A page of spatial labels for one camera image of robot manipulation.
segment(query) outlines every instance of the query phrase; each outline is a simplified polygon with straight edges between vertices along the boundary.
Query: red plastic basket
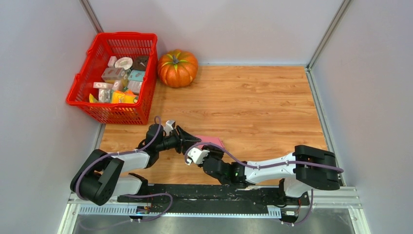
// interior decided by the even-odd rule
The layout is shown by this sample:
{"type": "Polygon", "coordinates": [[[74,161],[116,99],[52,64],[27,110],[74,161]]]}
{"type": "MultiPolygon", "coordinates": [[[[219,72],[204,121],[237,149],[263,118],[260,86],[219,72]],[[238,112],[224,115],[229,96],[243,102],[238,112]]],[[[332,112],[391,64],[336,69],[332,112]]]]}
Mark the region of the red plastic basket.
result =
{"type": "Polygon", "coordinates": [[[96,35],[80,73],[75,76],[66,102],[101,123],[141,124],[148,123],[150,106],[156,85],[157,36],[132,32],[99,33],[96,35]],[[97,97],[94,82],[102,82],[102,73],[111,56],[131,57],[149,55],[139,100],[135,104],[89,103],[89,94],[97,97]]]}

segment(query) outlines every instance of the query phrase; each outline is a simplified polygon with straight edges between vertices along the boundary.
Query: pumpkin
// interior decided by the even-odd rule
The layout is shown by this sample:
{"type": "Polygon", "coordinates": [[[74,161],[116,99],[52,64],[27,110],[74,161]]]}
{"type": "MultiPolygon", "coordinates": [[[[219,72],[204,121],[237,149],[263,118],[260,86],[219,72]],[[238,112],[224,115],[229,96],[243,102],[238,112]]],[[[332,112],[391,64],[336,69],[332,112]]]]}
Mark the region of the pumpkin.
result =
{"type": "Polygon", "coordinates": [[[170,87],[191,84],[198,72],[198,60],[187,51],[172,50],[162,55],[158,61],[158,76],[170,87]]]}

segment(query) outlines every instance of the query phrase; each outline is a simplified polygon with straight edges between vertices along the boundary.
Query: wooden surface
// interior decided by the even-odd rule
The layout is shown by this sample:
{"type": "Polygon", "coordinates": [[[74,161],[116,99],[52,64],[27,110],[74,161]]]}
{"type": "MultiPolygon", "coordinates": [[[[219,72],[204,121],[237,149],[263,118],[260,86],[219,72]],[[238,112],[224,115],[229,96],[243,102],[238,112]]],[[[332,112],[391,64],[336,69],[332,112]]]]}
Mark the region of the wooden surface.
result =
{"type": "MultiPolygon", "coordinates": [[[[239,160],[284,156],[306,144],[326,149],[303,67],[204,66],[185,88],[157,83],[150,121],[174,119],[193,135],[219,137],[239,160]]],[[[134,149],[147,126],[107,124],[101,149],[134,149]]],[[[232,159],[225,155],[225,162],[232,159]]],[[[149,183],[219,184],[175,150],[161,152],[149,169],[135,170],[149,183]]],[[[277,180],[262,184],[278,185],[277,180]]]]}

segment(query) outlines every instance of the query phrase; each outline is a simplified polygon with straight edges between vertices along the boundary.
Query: blue box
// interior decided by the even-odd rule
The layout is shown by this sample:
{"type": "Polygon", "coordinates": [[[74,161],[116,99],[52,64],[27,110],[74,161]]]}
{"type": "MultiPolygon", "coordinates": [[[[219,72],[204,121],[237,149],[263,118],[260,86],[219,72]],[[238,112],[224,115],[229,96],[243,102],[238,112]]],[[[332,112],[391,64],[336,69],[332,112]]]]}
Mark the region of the blue box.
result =
{"type": "Polygon", "coordinates": [[[143,82],[143,77],[145,76],[145,72],[144,71],[137,71],[137,70],[133,70],[131,72],[131,74],[128,77],[128,80],[134,80],[134,81],[139,81],[139,82],[143,82]]]}

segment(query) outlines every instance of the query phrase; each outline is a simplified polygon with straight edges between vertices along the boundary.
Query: robotic hand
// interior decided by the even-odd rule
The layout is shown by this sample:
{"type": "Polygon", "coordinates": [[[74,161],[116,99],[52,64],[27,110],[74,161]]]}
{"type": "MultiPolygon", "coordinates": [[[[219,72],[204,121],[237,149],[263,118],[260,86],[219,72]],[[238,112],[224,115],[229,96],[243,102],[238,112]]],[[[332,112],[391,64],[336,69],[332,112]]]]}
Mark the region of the robotic hand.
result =
{"type": "Polygon", "coordinates": [[[204,145],[200,150],[194,147],[198,142],[201,142],[201,139],[187,133],[180,126],[175,127],[174,120],[167,121],[165,127],[160,123],[152,124],[146,138],[135,151],[107,156],[102,150],[94,150],[74,176],[70,188],[75,192],[80,175],[99,158],[107,156],[86,172],[79,183],[80,195],[97,205],[105,204],[112,196],[146,195],[146,179],[133,173],[122,177],[120,174],[133,169],[149,168],[158,160],[159,152],[174,148],[179,154],[187,154],[188,165],[197,164],[206,174],[225,185],[246,187],[265,180],[282,178],[281,196],[287,197],[300,197],[312,188],[339,189],[338,172],[331,169],[336,166],[334,153],[299,145],[295,147],[294,153],[281,158],[229,164],[222,161],[223,149],[204,145]]]}

